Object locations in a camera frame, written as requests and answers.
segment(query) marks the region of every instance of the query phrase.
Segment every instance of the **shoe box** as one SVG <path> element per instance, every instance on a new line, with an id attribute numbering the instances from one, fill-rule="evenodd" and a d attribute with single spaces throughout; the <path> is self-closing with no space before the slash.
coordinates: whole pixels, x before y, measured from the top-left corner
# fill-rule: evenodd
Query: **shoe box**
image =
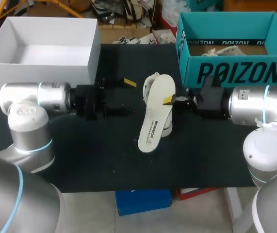
<path id="1" fill-rule="evenodd" d="M 203 11 L 206 8 L 220 3 L 222 0 L 186 0 L 191 11 Z"/>
<path id="2" fill-rule="evenodd" d="M 201 56 L 233 45 L 246 56 Z M 210 75 L 223 87 L 277 85 L 277 13 L 181 13 L 176 51 L 186 88 L 201 88 Z"/>

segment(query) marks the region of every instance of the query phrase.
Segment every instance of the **white shoe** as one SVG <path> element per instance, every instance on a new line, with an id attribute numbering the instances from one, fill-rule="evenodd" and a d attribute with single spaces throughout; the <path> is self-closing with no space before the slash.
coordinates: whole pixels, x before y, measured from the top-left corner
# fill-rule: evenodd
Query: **white shoe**
<path id="1" fill-rule="evenodd" d="M 216 51 L 216 49 L 208 50 L 208 53 L 202 54 L 203 57 L 214 57 L 214 56 L 245 56 L 238 46 L 230 46 L 225 49 Z"/>
<path id="2" fill-rule="evenodd" d="M 153 84 L 153 82 L 155 81 L 156 78 L 159 77 L 159 73 L 154 73 L 153 75 L 149 76 L 148 78 L 146 78 L 145 83 L 144 83 L 144 87 L 143 87 L 143 97 L 144 97 L 144 101 L 147 104 L 148 102 L 148 96 L 149 96 L 149 92 L 151 89 L 151 86 Z M 173 129 L 173 121 L 172 121 L 172 112 L 170 112 L 170 114 L 168 115 L 168 118 L 165 122 L 165 126 L 162 132 L 162 137 L 166 137 L 168 135 L 170 135 L 170 133 L 172 132 Z"/>

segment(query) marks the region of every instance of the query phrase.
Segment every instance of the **cardboard box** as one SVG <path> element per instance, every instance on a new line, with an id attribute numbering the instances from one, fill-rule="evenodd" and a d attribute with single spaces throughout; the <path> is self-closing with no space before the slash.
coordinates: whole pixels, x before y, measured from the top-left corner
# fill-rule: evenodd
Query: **cardboard box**
<path id="1" fill-rule="evenodd" d="M 200 52 L 192 51 L 193 45 Z M 247 56 L 202 57 L 204 46 L 240 46 Z M 223 87 L 277 85 L 277 14 L 275 12 L 181 13 L 176 50 L 184 87 L 200 88 L 206 76 Z"/>
<path id="2" fill-rule="evenodd" d="M 186 0 L 186 2 L 191 11 L 202 11 L 221 2 L 221 0 Z"/>
<path id="3" fill-rule="evenodd" d="M 69 7 L 68 0 L 60 0 L 61 3 Z M 68 17 L 69 13 L 60 6 L 47 2 L 35 2 L 31 7 L 27 7 L 27 16 L 30 17 Z"/>
<path id="4" fill-rule="evenodd" d="M 150 34 L 150 28 L 140 28 L 135 23 L 125 25 L 125 20 L 116 18 L 114 24 L 98 24 L 99 34 L 102 44 L 111 44 L 118 41 L 120 37 L 141 38 Z"/>
<path id="5" fill-rule="evenodd" d="M 93 84 L 96 19 L 8 17 L 0 28 L 0 88 L 11 82 Z"/>
<path id="6" fill-rule="evenodd" d="M 224 11 L 277 12 L 277 0 L 224 0 Z"/>

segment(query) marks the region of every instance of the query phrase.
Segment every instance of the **sneaker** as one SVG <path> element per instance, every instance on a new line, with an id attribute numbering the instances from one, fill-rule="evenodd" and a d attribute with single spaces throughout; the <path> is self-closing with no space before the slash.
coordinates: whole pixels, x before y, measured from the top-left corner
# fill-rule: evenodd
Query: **sneaker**
<path id="1" fill-rule="evenodd" d="M 216 51 L 216 49 L 209 50 L 208 53 L 203 54 L 203 57 L 214 57 L 214 56 L 245 56 L 239 47 L 230 46 L 225 49 Z"/>
<path id="2" fill-rule="evenodd" d="M 159 73 L 154 73 L 153 75 L 149 76 L 145 80 L 144 87 L 143 87 L 143 97 L 146 104 L 148 102 L 148 96 L 149 96 L 151 86 L 155 81 L 155 79 L 159 77 L 159 75 L 160 75 Z M 165 122 L 165 126 L 162 132 L 162 137 L 168 136 L 172 132 L 172 129 L 173 129 L 172 112 L 170 112 Z"/>
<path id="3" fill-rule="evenodd" d="M 122 36 L 118 41 L 114 41 L 113 44 L 138 44 L 139 40 L 136 37 L 126 38 Z"/>

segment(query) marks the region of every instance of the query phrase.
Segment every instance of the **metal cylinder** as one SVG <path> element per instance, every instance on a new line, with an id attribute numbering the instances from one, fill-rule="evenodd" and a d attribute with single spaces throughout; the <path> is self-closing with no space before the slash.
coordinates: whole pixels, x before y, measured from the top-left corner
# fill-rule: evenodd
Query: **metal cylinder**
<path id="1" fill-rule="evenodd" d="M 277 232 L 277 176 L 255 195 L 252 214 L 259 233 Z"/>
<path id="2" fill-rule="evenodd" d="M 8 113 L 13 145 L 0 151 L 0 157 L 24 171 L 38 172 L 54 161 L 52 136 L 46 110 L 36 103 L 13 103 Z"/>
<path id="3" fill-rule="evenodd" d="M 277 122 L 251 132 L 243 152 L 253 182 L 261 187 L 277 175 Z"/>
<path id="4" fill-rule="evenodd" d="M 68 113 L 69 91 L 69 83 L 7 83 L 0 90 L 0 107 L 7 114 L 12 103 L 31 101 L 49 113 Z"/>
<path id="5" fill-rule="evenodd" d="M 52 140 L 48 114 L 43 107 L 33 102 L 12 104 L 8 124 L 14 146 L 18 150 L 37 150 Z"/>
<path id="6" fill-rule="evenodd" d="M 233 123 L 256 125 L 277 121 L 277 86 L 238 86 L 229 99 L 229 114 Z"/>
<path id="7" fill-rule="evenodd" d="M 53 185 L 0 159 L 0 232 L 53 233 L 60 210 Z"/>

